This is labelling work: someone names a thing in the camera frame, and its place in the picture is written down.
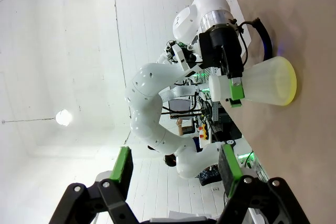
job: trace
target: bolt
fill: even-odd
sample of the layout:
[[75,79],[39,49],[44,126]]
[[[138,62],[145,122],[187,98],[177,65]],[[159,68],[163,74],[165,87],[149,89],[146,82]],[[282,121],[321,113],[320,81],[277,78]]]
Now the bolt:
[[110,183],[108,183],[108,182],[104,182],[104,183],[103,183],[103,187],[106,188],[106,187],[109,187],[109,186],[110,186]]
[[252,182],[251,178],[244,178],[244,183],[250,184]]
[[279,186],[279,185],[280,185],[280,182],[277,181],[277,180],[274,180],[274,181],[272,182],[272,185],[274,185],[274,186]]

